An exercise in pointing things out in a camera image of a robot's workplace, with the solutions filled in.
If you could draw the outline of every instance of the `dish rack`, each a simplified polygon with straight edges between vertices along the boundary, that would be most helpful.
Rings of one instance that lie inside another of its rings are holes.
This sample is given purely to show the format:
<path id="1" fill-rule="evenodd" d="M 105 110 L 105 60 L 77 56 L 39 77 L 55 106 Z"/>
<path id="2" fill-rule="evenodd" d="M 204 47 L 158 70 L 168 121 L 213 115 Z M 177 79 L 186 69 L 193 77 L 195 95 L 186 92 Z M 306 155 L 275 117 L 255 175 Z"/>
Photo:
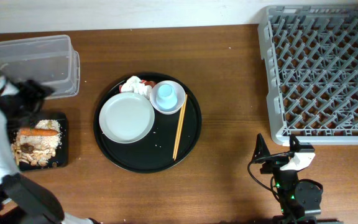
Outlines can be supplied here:
<path id="1" fill-rule="evenodd" d="M 358 144 L 358 6 L 270 6 L 258 26 L 270 131 Z"/>

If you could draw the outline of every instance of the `wooden chopstick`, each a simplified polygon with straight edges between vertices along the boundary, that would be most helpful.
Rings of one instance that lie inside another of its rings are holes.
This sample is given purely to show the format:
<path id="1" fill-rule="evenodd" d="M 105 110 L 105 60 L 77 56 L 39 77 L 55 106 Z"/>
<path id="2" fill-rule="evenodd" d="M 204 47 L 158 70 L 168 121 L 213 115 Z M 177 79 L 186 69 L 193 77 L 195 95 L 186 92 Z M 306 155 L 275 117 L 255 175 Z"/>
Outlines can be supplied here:
<path id="1" fill-rule="evenodd" d="M 179 142 L 180 142 L 180 136 L 181 136 L 181 128 L 183 127 L 183 120 L 185 118 L 186 103 L 187 103 L 187 94 L 185 96 L 185 102 L 183 103 L 183 106 L 180 109 L 177 136 L 175 138 L 175 145 L 173 147 L 173 160 L 174 161 L 177 159 L 177 155 L 178 155 L 178 148 L 179 148 Z"/>

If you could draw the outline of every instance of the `black tray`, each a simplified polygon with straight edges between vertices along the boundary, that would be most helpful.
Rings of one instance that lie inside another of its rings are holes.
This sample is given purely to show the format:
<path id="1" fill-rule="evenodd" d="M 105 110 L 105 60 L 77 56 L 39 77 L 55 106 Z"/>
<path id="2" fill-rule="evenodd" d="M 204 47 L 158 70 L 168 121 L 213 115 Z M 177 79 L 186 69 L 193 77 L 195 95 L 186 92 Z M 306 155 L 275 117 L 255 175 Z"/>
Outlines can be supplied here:
<path id="1" fill-rule="evenodd" d="M 50 112 L 50 111 L 41 111 L 35 116 L 29 118 L 26 121 L 26 126 L 35 127 L 40 120 L 43 119 L 54 119 L 60 124 L 60 133 L 61 133 L 61 144 L 56 148 L 56 155 L 48 160 L 46 166 L 32 166 L 30 164 L 26 164 L 25 162 L 19 163 L 20 171 L 28 171 L 28 170 L 42 170 L 48 168 L 56 168 L 56 167 L 64 167 L 68 162 L 68 120 L 64 113 L 62 112 Z M 12 142 L 15 141 L 16 134 L 19 128 L 8 128 L 9 140 Z"/>
<path id="2" fill-rule="evenodd" d="M 174 161 L 172 154 L 180 111 L 166 115 L 154 110 L 155 120 L 152 129 L 144 138 L 134 143 L 116 143 L 102 133 L 99 126 L 100 110 L 108 99 L 119 93 L 119 85 L 125 83 L 129 77 L 123 79 L 102 97 L 95 111 L 93 131 L 100 150 L 117 166 L 133 172 L 153 173 L 178 164 L 194 148 L 201 133 L 201 110 L 195 96 L 179 80 L 153 72 L 140 73 L 137 76 L 156 83 L 164 80 L 175 81 L 188 95 L 177 159 Z"/>

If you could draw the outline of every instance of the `white plate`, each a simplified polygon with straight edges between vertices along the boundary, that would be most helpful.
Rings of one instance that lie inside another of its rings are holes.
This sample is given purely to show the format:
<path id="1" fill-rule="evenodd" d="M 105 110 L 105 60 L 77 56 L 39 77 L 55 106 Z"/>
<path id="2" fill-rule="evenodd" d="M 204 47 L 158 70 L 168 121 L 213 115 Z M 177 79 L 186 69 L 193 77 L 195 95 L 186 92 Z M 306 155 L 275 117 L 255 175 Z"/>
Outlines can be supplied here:
<path id="1" fill-rule="evenodd" d="M 142 139 L 152 129 L 154 109 L 137 93 L 120 93 L 110 98 L 99 114 L 104 135 L 118 143 L 132 143 Z"/>
<path id="2" fill-rule="evenodd" d="M 168 84 L 168 85 L 171 85 L 173 87 L 173 89 L 175 90 L 175 93 L 177 94 L 177 98 L 178 98 L 178 102 L 177 104 L 169 109 L 169 110 L 166 110 L 166 109 L 163 109 L 161 108 L 158 103 L 157 103 L 157 100 L 156 100 L 156 97 L 157 97 L 157 90 L 158 88 L 160 88 L 160 86 L 164 85 L 164 84 Z M 176 113 L 178 110 L 180 110 L 180 108 L 183 106 L 184 102 L 185 102 L 185 96 L 186 96 L 186 93 L 185 93 L 185 90 L 183 89 L 183 87 L 177 83 L 177 82 L 174 82 L 174 81 L 162 81 L 162 82 L 159 82 L 157 83 L 153 88 L 152 88 L 152 91 L 150 93 L 150 102 L 152 103 L 153 107 L 160 113 L 162 114 L 174 114 Z"/>

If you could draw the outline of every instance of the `carrot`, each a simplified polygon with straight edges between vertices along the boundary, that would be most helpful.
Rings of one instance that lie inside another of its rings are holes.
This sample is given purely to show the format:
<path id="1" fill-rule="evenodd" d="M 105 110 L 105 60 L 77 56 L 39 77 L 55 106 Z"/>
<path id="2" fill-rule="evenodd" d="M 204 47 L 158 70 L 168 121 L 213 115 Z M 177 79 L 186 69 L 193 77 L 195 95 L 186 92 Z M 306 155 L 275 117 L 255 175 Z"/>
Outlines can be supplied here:
<path id="1" fill-rule="evenodd" d="M 24 136 L 55 136 L 59 134 L 59 132 L 46 129 L 21 128 L 20 134 Z"/>

